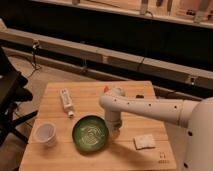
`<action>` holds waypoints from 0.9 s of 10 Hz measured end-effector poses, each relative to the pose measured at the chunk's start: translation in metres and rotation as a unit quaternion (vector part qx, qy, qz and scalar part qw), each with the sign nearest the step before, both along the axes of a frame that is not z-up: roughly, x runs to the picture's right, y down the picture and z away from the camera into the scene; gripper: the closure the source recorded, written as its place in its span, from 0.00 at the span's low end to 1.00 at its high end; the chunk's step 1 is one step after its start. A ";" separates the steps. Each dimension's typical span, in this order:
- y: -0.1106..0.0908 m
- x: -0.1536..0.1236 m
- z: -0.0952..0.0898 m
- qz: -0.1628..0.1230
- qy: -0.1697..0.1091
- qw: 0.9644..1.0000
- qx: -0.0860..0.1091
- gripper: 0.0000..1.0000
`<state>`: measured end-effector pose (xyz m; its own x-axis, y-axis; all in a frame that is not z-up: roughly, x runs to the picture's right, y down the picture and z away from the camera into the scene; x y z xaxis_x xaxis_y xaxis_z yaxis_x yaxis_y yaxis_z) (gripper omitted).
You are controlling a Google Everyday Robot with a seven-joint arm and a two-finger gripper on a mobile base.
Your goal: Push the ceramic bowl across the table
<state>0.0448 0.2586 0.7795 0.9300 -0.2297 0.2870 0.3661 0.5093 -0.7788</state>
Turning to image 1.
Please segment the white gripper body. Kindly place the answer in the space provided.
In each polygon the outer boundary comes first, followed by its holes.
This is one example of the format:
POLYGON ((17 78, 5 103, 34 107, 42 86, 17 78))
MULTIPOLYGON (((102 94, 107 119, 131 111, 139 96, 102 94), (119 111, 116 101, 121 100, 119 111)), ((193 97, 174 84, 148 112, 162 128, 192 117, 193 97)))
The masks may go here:
POLYGON ((121 113, 115 111, 105 111, 105 123, 111 137, 117 137, 122 126, 121 113))

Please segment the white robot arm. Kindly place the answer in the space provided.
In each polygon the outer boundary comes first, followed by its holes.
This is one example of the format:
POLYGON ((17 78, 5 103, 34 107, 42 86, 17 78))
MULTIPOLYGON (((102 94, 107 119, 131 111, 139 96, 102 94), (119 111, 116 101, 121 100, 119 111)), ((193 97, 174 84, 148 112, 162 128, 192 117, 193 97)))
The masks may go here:
POLYGON ((120 128, 122 112, 186 127, 183 171, 213 171, 213 97, 191 101, 128 98, 105 93, 99 103, 105 111, 105 121, 111 131, 120 128))

